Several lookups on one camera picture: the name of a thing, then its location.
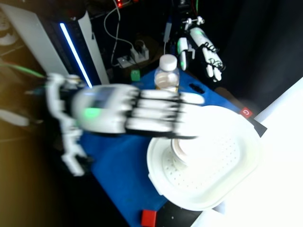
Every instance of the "white basket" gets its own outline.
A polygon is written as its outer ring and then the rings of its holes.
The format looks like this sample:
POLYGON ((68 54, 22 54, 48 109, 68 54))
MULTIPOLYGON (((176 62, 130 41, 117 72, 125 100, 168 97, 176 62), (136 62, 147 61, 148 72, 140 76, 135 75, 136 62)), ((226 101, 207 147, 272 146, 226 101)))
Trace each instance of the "white basket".
POLYGON ((158 193, 195 211, 220 204, 257 167, 261 154, 260 137, 241 115, 219 106, 204 106, 200 116, 199 165, 176 168, 169 139, 152 139, 147 151, 149 178, 158 193))

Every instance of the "white bottle cap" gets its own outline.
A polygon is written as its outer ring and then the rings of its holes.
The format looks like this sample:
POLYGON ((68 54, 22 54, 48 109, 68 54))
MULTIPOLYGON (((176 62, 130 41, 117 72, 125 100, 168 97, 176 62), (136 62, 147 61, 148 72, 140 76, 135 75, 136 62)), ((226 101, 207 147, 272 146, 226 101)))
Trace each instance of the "white bottle cap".
POLYGON ((163 71, 173 71, 177 67, 177 58, 171 54, 165 54, 160 57, 159 67, 163 71))

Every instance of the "power strip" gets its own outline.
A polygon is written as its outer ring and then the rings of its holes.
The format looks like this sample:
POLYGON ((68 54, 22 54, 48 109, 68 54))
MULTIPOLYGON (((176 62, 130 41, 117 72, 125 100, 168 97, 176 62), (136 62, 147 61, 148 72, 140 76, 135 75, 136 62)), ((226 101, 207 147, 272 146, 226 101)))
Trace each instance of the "power strip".
POLYGON ((137 52, 132 48, 130 59, 127 55, 117 59, 120 67, 123 69, 147 60, 149 60, 149 50, 145 45, 142 47, 142 52, 137 52))

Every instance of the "blue tablecloth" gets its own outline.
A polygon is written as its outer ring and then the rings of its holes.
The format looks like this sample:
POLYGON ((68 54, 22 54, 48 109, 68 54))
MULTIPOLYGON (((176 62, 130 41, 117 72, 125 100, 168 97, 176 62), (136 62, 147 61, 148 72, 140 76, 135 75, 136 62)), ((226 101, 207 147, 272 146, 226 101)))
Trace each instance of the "blue tablecloth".
MULTIPOLYGON (((134 83, 141 89, 154 89, 154 71, 134 83)), ((190 83, 205 93, 204 105, 219 105, 239 112, 239 108, 188 74, 180 72, 180 91, 196 93, 190 83)), ((95 162, 92 172, 131 227, 140 227, 142 210, 159 210, 167 201, 148 178, 146 151, 151 138, 123 135, 116 138, 84 133, 80 143, 95 162)))

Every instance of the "blue light strip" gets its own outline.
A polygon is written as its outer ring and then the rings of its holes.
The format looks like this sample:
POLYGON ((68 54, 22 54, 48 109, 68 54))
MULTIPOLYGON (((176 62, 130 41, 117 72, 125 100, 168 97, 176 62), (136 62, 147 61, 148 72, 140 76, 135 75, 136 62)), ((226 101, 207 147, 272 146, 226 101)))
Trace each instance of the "blue light strip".
POLYGON ((85 69, 84 69, 84 67, 83 67, 83 65, 82 65, 82 62, 81 62, 81 60, 80 60, 80 58, 79 58, 79 55, 78 55, 78 53, 77 53, 77 51, 76 51, 76 49, 75 49, 75 47, 74 47, 74 44, 73 44, 72 41, 71 41, 71 37, 70 37, 70 35, 68 34, 68 32, 67 32, 67 30, 66 30, 65 24, 64 24, 64 23, 60 23, 60 27, 61 27, 61 29, 62 29, 62 31, 63 31, 63 33, 64 33, 64 36, 65 36, 65 38, 66 38, 66 40, 67 40, 67 42, 68 42, 68 45, 69 45, 70 48, 71 48, 71 51, 72 51, 73 55, 75 56, 75 59, 76 59, 78 65, 79 65, 79 67, 80 67, 80 70, 81 70, 81 72, 82 72, 82 74, 83 74, 83 76, 84 76, 84 78, 85 78, 85 80, 86 80, 88 86, 89 86, 90 88, 92 88, 92 85, 91 85, 91 83, 90 83, 89 77, 88 77, 88 75, 87 75, 87 73, 86 73, 86 71, 85 71, 85 69))

